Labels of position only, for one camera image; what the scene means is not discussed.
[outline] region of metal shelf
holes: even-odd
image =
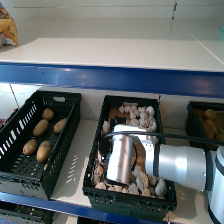
[[[0,82],[224,98],[224,72],[0,63]]]
[[[13,195],[7,193],[0,193],[1,201],[12,202],[16,204],[22,204],[32,207],[38,207],[42,209],[47,209],[51,211],[56,211],[60,213],[66,213],[76,216],[88,217],[91,219],[101,220],[105,222],[112,223],[133,223],[133,224],[158,224],[158,222],[147,221],[142,219],[137,219],[129,216],[117,215],[112,213],[105,213],[93,210],[92,208],[71,205],[64,202],[57,202],[54,200],[45,201],[36,198],[30,198],[20,195]]]

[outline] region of potato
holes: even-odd
[[[220,141],[220,142],[224,142],[224,134],[220,134],[218,135],[215,140]]]
[[[41,136],[48,129],[48,121],[43,119],[41,120],[33,130],[33,135],[35,137]]]
[[[216,136],[219,135],[219,132],[218,132],[218,130],[216,128],[216,125],[215,125],[213,120],[207,119],[205,122],[208,125],[208,127],[210,127],[214,131]]]
[[[224,130],[220,127],[217,127],[219,134],[224,135]]]
[[[43,163],[48,158],[50,152],[51,143],[49,141],[42,142],[37,150],[37,161]]]
[[[54,126],[54,133],[57,133],[57,134],[60,133],[62,128],[64,127],[65,122],[66,122],[66,118],[58,121],[58,123],[55,124]]]
[[[23,147],[23,154],[30,156],[37,149],[37,141],[35,139],[30,139]]]
[[[214,110],[208,109],[204,112],[204,116],[207,119],[215,120],[217,113]]]
[[[42,118],[50,121],[54,117],[54,111],[46,108],[42,113]]]
[[[201,117],[198,117],[198,120],[201,123],[201,126],[204,130],[205,136],[208,139],[213,140],[215,137],[214,131],[207,125],[207,123]]]

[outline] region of crate handle hole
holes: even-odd
[[[36,108],[36,105],[35,105],[35,104],[33,105],[33,109],[34,109],[34,112],[35,112],[35,110],[37,110],[37,108]]]
[[[18,128],[16,128],[16,131],[17,131],[17,133],[18,133],[18,134],[20,134],[20,131],[19,131],[19,129],[18,129]]]
[[[5,144],[3,144],[3,147],[4,147],[5,151],[7,152],[7,148],[6,148]]]
[[[65,102],[65,98],[64,97],[56,97],[56,96],[53,96],[53,100],[56,101],[56,102]]]
[[[23,129],[24,129],[24,126],[23,126],[23,123],[22,123],[21,120],[19,120],[19,125],[20,125],[21,129],[23,130]]]
[[[9,144],[8,140],[6,140],[6,144],[10,148],[10,144]]]
[[[5,154],[1,147],[0,147],[0,152],[2,153],[2,155]]]
[[[10,141],[11,144],[13,144],[13,141],[12,141],[12,139],[10,137],[9,137],[9,141]]]
[[[12,138],[13,138],[14,141],[15,141],[15,140],[16,140],[16,135],[15,135],[14,131],[12,130],[10,133],[11,133],[11,135],[12,135]]]

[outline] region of white tile wall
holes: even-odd
[[[7,119],[18,108],[12,92],[0,92],[0,119]]]
[[[161,95],[160,112],[164,127],[185,128],[190,101],[224,103],[224,99]]]
[[[17,108],[15,98],[9,84],[0,83],[0,119],[7,119]]]
[[[11,84],[19,107],[22,107],[25,101],[40,88],[40,86]]]
[[[1,0],[15,19],[171,18],[175,0]],[[222,0],[177,0],[178,18],[221,18]]]
[[[222,19],[178,19],[178,23],[224,65],[224,5],[220,9]]]

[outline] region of mushroom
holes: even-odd
[[[95,188],[97,188],[97,189],[103,189],[103,190],[106,190],[107,188],[106,188],[106,185],[103,183],[103,182],[99,182],[96,186],[95,186]]]
[[[129,194],[129,191],[128,191],[128,189],[123,188],[122,191],[121,191],[121,193]]]
[[[105,183],[105,184],[106,184],[107,187],[113,187],[112,184],[107,184],[107,183]]]
[[[108,189],[108,191],[115,191],[114,187],[110,186]]]
[[[119,111],[120,111],[121,114],[124,113],[124,106],[123,105],[121,107],[119,107]]]
[[[143,188],[147,188],[149,186],[149,179],[148,176],[143,173],[142,171],[139,172],[139,175],[136,178],[136,183],[137,183],[137,179],[139,179],[143,185]]]
[[[148,131],[149,131],[149,132],[156,131],[156,129],[157,129],[157,124],[156,124],[156,120],[155,120],[155,118],[152,117],[152,116],[149,116],[149,118],[148,118],[148,122],[149,122]]]
[[[129,125],[137,127],[139,125],[139,121],[137,119],[131,119]]]
[[[104,121],[103,126],[102,126],[102,134],[106,135],[107,133],[109,133],[109,122]]]
[[[166,182],[164,179],[160,179],[155,188],[155,193],[159,197],[163,197],[166,194]]]
[[[117,191],[117,192],[121,192],[122,187],[121,187],[121,186],[118,186],[118,185],[114,185],[114,189],[115,189],[115,191]]]
[[[150,190],[148,188],[144,188],[142,191],[142,196],[149,197],[151,195]]]
[[[134,171],[132,171],[132,174],[134,175],[134,177],[139,176],[139,173],[141,172],[141,167],[136,165]]]
[[[124,108],[125,113],[129,113],[129,112],[130,112],[130,109],[131,109],[130,106],[125,107],[125,108]]]
[[[128,191],[129,191],[130,194],[139,195],[138,187],[134,183],[129,185]]]
[[[155,110],[154,110],[154,108],[152,107],[152,106],[149,106],[149,107],[147,107],[146,108],[146,113],[149,115],[149,116],[154,116],[154,114],[155,114]]]
[[[130,124],[130,120],[126,120],[126,125],[129,125]]]
[[[92,179],[92,184],[96,186],[99,182],[100,182],[100,176],[94,174]]]
[[[136,106],[132,106],[131,109],[132,109],[133,111],[135,111],[135,110],[137,110],[137,107],[136,107]]]
[[[135,110],[134,113],[136,114],[136,117],[140,116],[140,112],[138,110]]]
[[[155,140],[155,144],[157,144],[159,142],[159,139],[156,136],[152,136],[152,137]]]
[[[94,170],[94,175],[101,177],[103,175],[103,168],[102,166],[98,165]]]
[[[101,163],[101,155],[100,155],[99,150],[97,151],[97,159],[98,159],[99,163]]]
[[[155,195],[155,188],[152,187],[152,186],[148,186],[148,189],[150,191],[151,196],[154,196]]]
[[[148,115],[146,113],[140,113],[140,118],[141,119],[148,118]]]
[[[145,113],[145,107],[139,107],[139,108],[138,108],[138,111],[139,111],[140,113]]]
[[[151,185],[156,185],[158,178],[155,176],[148,176],[149,177],[149,182]]]
[[[135,119],[136,113],[133,110],[130,110],[130,119]]]
[[[142,128],[148,128],[149,126],[148,118],[139,119],[139,126]]]
[[[143,191],[144,185],[141,182],[140,176],[137,176],[137,178],[136,178],[136,185],[137,185],[138,189],[140,189],[141,191]]]

